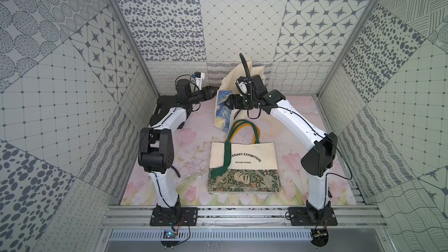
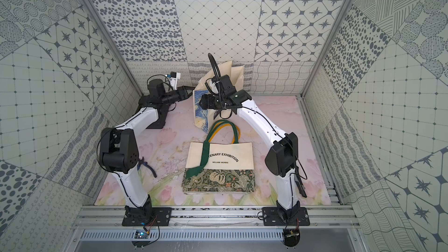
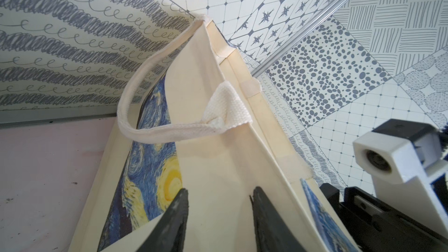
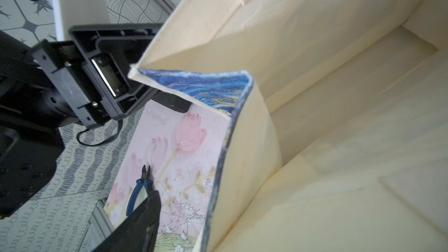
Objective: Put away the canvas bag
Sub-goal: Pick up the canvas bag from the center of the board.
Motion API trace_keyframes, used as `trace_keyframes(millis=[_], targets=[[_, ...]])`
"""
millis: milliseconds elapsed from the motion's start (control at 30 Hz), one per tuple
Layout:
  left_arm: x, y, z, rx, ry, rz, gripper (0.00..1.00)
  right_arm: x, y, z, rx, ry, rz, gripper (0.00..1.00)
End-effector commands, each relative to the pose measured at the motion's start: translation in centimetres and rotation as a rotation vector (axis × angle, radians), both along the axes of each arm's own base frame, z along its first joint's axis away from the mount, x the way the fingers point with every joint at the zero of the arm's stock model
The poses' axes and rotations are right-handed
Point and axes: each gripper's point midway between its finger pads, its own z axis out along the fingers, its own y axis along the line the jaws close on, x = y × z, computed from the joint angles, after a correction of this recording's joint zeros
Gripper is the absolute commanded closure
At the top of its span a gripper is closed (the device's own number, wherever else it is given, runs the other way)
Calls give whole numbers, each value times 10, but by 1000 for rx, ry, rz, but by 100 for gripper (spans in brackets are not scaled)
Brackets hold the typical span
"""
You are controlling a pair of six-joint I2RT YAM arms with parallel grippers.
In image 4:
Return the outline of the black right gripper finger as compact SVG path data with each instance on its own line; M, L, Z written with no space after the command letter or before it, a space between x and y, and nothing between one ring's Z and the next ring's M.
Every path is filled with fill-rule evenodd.
M138 206L103 243L96 252L152 252L161 214L161 198L158 191Z

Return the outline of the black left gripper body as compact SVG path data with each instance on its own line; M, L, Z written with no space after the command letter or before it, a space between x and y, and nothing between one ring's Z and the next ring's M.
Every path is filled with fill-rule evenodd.
M191 102L128 77L161 27L160 23L73 26L69 41L43 40L31 54L86 128L123 120L151 100L186 113Z

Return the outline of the starry night canvas bag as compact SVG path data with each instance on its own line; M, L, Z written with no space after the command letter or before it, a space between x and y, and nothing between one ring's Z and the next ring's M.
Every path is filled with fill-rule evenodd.
M230 120L196 252L448 249L448 0L182 0L129 77Z

